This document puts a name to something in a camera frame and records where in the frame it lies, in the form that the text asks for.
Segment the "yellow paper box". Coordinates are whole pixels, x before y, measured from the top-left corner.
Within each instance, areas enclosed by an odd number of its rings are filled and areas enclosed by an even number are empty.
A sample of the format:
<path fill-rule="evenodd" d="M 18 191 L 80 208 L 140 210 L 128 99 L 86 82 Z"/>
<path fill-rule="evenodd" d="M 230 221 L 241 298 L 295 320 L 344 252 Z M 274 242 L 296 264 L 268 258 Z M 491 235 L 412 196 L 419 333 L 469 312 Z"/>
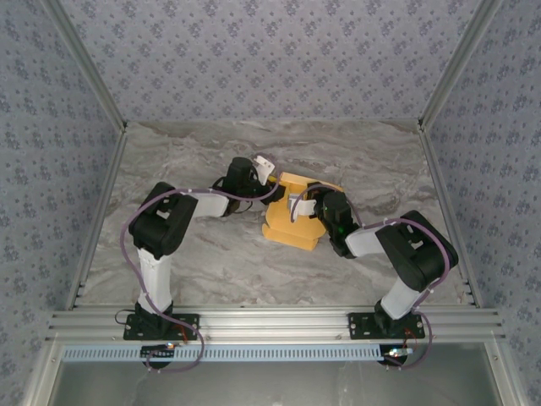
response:
<path fill-rule="evenodd" d="M 321 183 L 331 186 L 331 189 L 343 191 L 342 187 L 334 184 L 297 174 L 283 173 L 280 185 L 285 187 L 284 197 L 277 202 L 270 203 L 265 214 L 262 233 L 266 239 L 302 250 L 311 251 L 314 249 L 319 239 L 326 234 L 322 223 L 317 218 L 301 216 L 296 222 L 291 222 L 287 209 L 288 196 L 301 194 L 311 183 Z"/>

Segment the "long grooved aluminium rail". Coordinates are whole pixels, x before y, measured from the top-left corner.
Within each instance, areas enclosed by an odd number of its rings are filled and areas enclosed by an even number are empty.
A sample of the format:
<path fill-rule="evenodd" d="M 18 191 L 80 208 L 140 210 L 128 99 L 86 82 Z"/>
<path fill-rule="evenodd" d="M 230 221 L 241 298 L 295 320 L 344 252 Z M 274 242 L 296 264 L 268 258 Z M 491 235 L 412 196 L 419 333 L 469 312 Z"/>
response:
<path fill-rule="evenodd" d="M 348 314 L 367 306 L 178 306 L 177 313 L 200 316 L 199 330 L 209 344 L 332 344 L 349 341 Z M 432 330 L 412 343 L 487 343 L 506 338 L 494 309 L 466 305 L 428 305 L 421 311 Z M 112 305 L 81 305 L 56 311 L 45 332 L 48 342 L 120 343 L 124 314 Z"/>

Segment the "aluminium corner post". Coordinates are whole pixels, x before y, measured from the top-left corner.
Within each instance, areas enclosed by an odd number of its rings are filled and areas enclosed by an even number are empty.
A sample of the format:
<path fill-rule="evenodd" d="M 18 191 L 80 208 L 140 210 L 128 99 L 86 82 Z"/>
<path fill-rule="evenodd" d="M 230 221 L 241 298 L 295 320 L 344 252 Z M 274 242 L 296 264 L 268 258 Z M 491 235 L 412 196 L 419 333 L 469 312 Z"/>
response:
<path fill-rule="evenodd" d="M 430 129 L 444 107 L 453 87 L 460 79 L 502 3 L 503 0 L 479 0 L 478 6 L 461 34 L 460 41 L 452 52 L 443 74 L 418 119 L 418 126 L 424 133 Z"/>
<path fill-rule="evenodd" d="M 58 34 L 63 39 L 81 74 L 93 90 L 105 114 L 117 130 L 124 131 L 125 122 L 122 114 L 60 0 L 40 0 L 40 2 L 55 25 Z"/>

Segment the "grey metal panel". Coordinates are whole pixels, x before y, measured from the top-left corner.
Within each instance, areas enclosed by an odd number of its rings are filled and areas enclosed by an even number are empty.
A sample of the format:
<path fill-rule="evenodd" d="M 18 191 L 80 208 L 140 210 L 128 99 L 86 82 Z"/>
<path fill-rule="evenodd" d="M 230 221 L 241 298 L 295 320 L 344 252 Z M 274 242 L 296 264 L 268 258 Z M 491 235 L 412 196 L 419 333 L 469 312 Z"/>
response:
<path fill-rule="evenodd" d="M 151 374 L 132 354 L 55 344 L 23 406 L 529 406 L 494 343 L 437 344 L 410 370 L 346 359 L 219 359 Z"/>

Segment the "aluminium side rail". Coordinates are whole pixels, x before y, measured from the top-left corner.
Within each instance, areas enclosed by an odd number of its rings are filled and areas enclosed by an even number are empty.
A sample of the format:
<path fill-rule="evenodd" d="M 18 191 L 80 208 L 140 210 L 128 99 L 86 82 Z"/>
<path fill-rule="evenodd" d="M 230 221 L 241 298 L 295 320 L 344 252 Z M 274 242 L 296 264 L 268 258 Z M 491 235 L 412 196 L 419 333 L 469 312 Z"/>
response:
<path fill-rule="evenodd" d="M 81 251 L 81 257 L 77 265 L 74 280 L 69 290 L 65 310 L 73 310 L 76 306 L 79 291 L 85 286 L 88 277 L 97 243 L 101 234 L 102 225 L 106 216 L 107 205 L 112 195 L 112 190 L 116 182 L 118 169 L 120 167 L 123 151 L 126 145 L 126 128 L 122 128 L 116 145 L 114 147 L 111 161 L 106 171 L 106 177 L 101 188 L 101 194 L 96 204 L 96 210 L 90 223 L 90 229 Z"/>

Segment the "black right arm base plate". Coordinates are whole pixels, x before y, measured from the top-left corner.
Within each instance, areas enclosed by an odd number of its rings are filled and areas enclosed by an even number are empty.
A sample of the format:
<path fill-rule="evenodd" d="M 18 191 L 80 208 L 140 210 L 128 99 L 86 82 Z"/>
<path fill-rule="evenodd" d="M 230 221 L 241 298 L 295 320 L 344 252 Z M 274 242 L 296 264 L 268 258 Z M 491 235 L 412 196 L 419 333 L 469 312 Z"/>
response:
<path fill-rule="evenodd" d="M 398 320 L 391 319 L 385 312 L 350 313 L 347 320 L 352 340 L 403 339 L 408 337 L 408 332 L 416 338 L 426 337 L 421 316 L 411 313 Z"/>

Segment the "small black controller board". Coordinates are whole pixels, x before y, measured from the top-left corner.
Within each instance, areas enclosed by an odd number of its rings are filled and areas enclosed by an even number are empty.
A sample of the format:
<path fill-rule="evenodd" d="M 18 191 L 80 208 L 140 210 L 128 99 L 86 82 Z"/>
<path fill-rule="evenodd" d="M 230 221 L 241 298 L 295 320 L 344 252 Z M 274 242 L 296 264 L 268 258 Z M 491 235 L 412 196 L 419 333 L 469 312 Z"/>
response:
<path fill-rule="evenodd" d="M 172 359 L 175 354 L 175 348 L 166 344 L 142 346 L 139 351 L 141 359 Z"/>
<path fill-rule="evenodd" d="M 383 359 L 380 364 L 386 366 L 402 367 L 407 358 L 413 354 L 413 349 L 408 346 L 380 345 L 380 352 Z"/>

